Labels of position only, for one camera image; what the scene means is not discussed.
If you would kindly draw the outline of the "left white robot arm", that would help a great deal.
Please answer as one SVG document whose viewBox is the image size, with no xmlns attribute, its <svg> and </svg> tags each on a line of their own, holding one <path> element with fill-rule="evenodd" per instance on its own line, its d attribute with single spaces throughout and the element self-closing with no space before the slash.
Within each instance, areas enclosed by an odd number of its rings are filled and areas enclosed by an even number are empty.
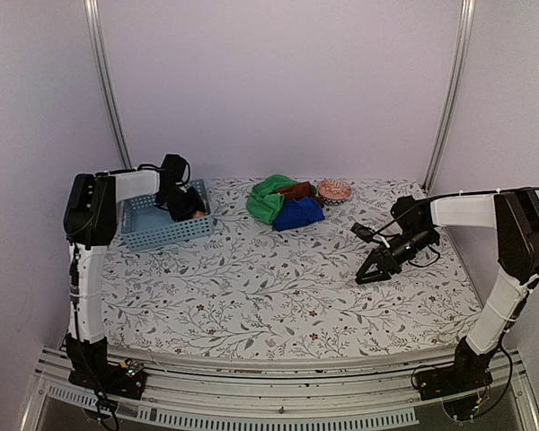
<svg viewBox="0 0 539 431">
<path fill-rule="evenodd" d="M 161 165 L 81 173 L 66 204 L 71 318 L 66 335 L 74 369 L 97 390 L 115 383 L 102 324 L 102 264 L 117 234 L 144 251 L 213 231 L 206 189 L 190 164 L 167 154 Z"/>
</svg>

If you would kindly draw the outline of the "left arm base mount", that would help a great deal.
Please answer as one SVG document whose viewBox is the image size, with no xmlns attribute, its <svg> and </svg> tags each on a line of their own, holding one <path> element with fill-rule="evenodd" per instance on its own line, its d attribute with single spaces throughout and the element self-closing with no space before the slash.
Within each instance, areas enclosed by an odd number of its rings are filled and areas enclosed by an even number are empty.
<svg viewBox="0 0 539 431">
<path fill-rule="evenodd" d="M 93 390 L 96 394 L 103 392 L 132 400 L 142 398 L 147 374 L 138 371 L 130 375 L 126 367 L 111 365 L 104 340 L 89 344 L 75 343 L 71 339 L 66 353 L 72 364 L 68 377 L 72 384 Z"/>
</svg>

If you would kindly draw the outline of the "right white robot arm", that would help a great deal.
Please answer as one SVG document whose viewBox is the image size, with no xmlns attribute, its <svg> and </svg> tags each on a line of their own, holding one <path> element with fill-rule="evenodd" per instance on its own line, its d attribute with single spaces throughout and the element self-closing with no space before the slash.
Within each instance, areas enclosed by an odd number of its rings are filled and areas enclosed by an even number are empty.
<svg viewBox="0 0 539 431">
<path fill-rule="evenodd" d="M 496 240 L 497 274 L 481 314 L 461 346 L 474 356 L 486 356 L 499 347 L 526 298 L 539 283 L 539 187 L 456 192 L 430 198 L 398 198 L 387 234 L 355 223 L 350 230 L 361 241 L 375 243 L 356 274 L 358 284 L 386 281 L 403 264 L 440 241 L 438 229 L 488 229 Z"/>
</svg>

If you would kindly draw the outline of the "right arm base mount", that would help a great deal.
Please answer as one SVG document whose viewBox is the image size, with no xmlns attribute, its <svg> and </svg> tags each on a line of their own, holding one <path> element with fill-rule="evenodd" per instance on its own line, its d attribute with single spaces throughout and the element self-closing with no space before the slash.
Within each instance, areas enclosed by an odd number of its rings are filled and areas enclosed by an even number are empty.
<svg viewBox="0 0 539 431">
<path fill-rule="evenodd" d="M 434 400 L 471 391 L 467 395 L 443 404 L 445 413 L 453 420 L 474 419 L 483 401 L 483 393 L 492 383 L 490 361 L 497 352 L 476 354 L 463 338 L 455 348 L 454 362 L 444 367 L 422 366 L 411 375 L 411 384 L 422 400 Z"/>
</svg>

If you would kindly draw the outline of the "orange bunny towel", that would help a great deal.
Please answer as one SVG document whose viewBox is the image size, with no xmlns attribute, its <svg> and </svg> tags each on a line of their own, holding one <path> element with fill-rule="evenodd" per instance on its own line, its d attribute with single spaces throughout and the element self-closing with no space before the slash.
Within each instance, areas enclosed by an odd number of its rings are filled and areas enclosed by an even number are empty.
<svg viewBox="0 0 539 431">
<path fill-rule="evenodd" d="M 202 218 L 202 217 L 205 217 L 207 216 L 208 214 L 206 212 L 202 212 L 202 211 L 195 211 L 192 215 L 191 215 L 191 218 L 192 219 L 199 219 L 199 218 Z"/>
</svg>

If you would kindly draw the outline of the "green towel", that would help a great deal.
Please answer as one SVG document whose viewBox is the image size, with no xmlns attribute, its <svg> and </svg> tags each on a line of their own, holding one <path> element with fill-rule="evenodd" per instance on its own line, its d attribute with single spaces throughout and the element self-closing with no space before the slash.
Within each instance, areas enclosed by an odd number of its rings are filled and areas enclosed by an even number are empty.
<svg viewBox="0 0 539 431">
<path fill-rule="evenodd" d="M 280 174 L 269 176 L 256 184 L 246 203 L 250 215 L 264 224 L 273 224 L 285 202 L 277 191 L 293 185 L 296 185 L 295 180 Z"/>
</svg>

